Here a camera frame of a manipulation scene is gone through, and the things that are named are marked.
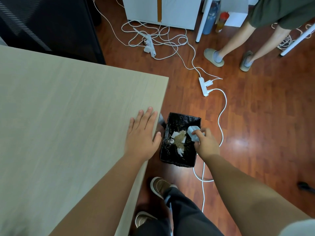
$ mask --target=shoe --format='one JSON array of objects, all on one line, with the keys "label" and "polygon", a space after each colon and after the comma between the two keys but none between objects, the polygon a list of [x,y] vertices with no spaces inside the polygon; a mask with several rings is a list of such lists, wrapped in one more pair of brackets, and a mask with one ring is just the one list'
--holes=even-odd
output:
[{"label": "shoe", "polygon": [[211,63],[213,63],[216,67],[222,67],[224,65],[224,60],[222,60],[220,63],[215,62],[215,60],[213,59],[213,53],[216,52],[215,49],[205,49],[203,52],[203,55],[205,56],[205,58],[210,61]]},{"label": "shoe", "polygon": [[152,219],[156,219],[156,218],[145,211],[139,212],[136,215],[136,219],[135,219],[135,223],[136,223],[137,228],[139,228],[141,225],[143,225],[147,220],[152,220]]},{"label": "shoe", "polygon": [[247,52],[245,52],[244,54],[243,54],[243,59],[242,59],[242,62],[241,62],[241,65],[239,66],[239,68],[241,69],[241,71],[244,71],[244,72],[247,72],[247,71],[249,71],[249,69],[250,69],[250,67],[246,67],[245,65],[244,65],[244,62],[245,62],[245,59],[246,59],[246,57],[248,56],[248,55],[252,55],[253,54],[253,52],[252,51],[247,51]]},{"label": "shoe", "polygon": [[153,193],[162,199],[163,199],[164,191],[168,189],[169,187],[177,188],[176,185],[168,183],[162,177],[155,177],[151,180],[151,183],[150,183],[150,188],[153,191]]}]

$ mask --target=person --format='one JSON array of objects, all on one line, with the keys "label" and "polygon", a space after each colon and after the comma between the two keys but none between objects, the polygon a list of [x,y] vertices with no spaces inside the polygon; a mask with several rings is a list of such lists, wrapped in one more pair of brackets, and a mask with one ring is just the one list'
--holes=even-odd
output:
[{"label": "person", "polygon": [[[140,110],[136,119],[130,119],[122,158],[71,209],[50,236],[115,234],[140,167],[160,145],[160,132],[152,140],[157,117],[157,112],[152,114],[152,110],[149,107],[145,114]],[[194,133],[200,140],[195,143],[196,151],[209,167],[219,194],[243,236],[276,236],[279,233],[281,236],[313,235],[315,220],[273,189],[243,173],[220,156],[218,143],[210,129],[203,128]],[[175,185],[155,177],[151,181],[151,189],[172,209],[174,236],[223,235]],[[168,236],[171,231],[168,219],[156,219],[145,212],[137,214],[136,226],[136,236]],[[297,228],[298,234],[287,234]],[[303,234],[305,229],[310,234]]]},{"label": "person", "polygon": [[272,51],[291,30],[300,27],[313,17],[315,17],[315,0],[259,0],[248,19],[221,50],[208,48],[203,55],[215,66],[222,67],[224,56],[241,46],[256,28],[278,22],[272,36],[258,51],[244,53],[240,69],[247,72],[256,59]]}]

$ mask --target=hand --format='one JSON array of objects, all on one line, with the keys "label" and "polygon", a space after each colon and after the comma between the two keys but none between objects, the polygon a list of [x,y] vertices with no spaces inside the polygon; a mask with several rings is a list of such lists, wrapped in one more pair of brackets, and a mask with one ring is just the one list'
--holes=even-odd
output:
[{"label": "hand", "polygon": [[220,155],[219,144],[215,137],[211,134],[209,128],[202,128],[201,130],[195,130],[193,135],[197,135],[200,142],[195,142],[194,146],[203,161],[209,158],[211,155]]},{"label": "hand", "polygon": [[145,114],[143,114],[143,110],[140,110],[136,119],[130,119],[125,143],[125,156],[132,156],[146,161],[159,148],[162,139],[160,132],[156,133],[152,141],[153,126],[157,117],[157,111],[154,111],[151,115],[152,110],[152,107],[148,107]]}]

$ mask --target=black trash bag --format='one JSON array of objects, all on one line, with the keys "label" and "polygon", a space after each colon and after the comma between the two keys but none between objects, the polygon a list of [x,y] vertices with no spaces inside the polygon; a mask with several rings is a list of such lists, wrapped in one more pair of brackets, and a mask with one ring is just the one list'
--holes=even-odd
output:
[{"label": "black trash bag", "polygon": [[182,130],[187,131],[189,126],[198,126],[200,128],[201,118],[178,113],[169,114],[160,151],[161,161],[179,167],[195,166],[197,153],[194,147],[194,142],[188,134],[186,134],[187,137],[184,143],[185,149],[183,157],[178,154],[176,145],[170,143],[173,132],[180,132]]}]

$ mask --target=dark gray pants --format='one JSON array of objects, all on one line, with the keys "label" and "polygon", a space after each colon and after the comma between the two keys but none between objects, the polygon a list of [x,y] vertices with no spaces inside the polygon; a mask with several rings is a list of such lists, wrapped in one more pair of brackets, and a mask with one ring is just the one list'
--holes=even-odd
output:
[{"label": "dark gray pants", "polygon": [[[220,230],[179,189],[170,187],[163,195],[166,205],[172,208],[174,236],[224,236]],[[169,219],[148,220],[134,236],[169,236]]]}]

